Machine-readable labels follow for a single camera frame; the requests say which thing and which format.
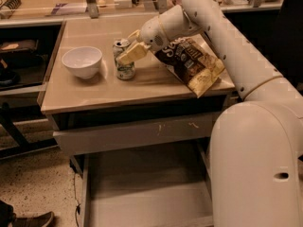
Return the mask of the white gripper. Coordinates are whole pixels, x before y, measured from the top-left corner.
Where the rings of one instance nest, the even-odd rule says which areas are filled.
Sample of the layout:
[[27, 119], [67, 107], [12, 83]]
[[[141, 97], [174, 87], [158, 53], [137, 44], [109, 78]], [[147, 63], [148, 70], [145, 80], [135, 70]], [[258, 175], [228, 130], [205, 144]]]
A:
[[140, 30], [137, 29], [131, 33], [127, 39], [133, 43], [116, 58], [117, 63], [121, 65], [138, 61], [144, 58], [150, 49], [159, 51], [168, 44], [159, 16], [151, 18]]

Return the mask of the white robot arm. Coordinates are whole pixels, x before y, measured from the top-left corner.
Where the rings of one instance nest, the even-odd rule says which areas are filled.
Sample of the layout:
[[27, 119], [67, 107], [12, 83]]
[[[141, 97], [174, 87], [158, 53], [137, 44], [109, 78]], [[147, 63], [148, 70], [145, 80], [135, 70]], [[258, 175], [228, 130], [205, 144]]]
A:
[[204, 32], [241, 98], [210, 138], [215, 227], [303, 227], [297, 160], [303, 96], [226, 19], [216, 0], [182, 0], [133, 33], [118, 57], [128, 64], [169, 42]]

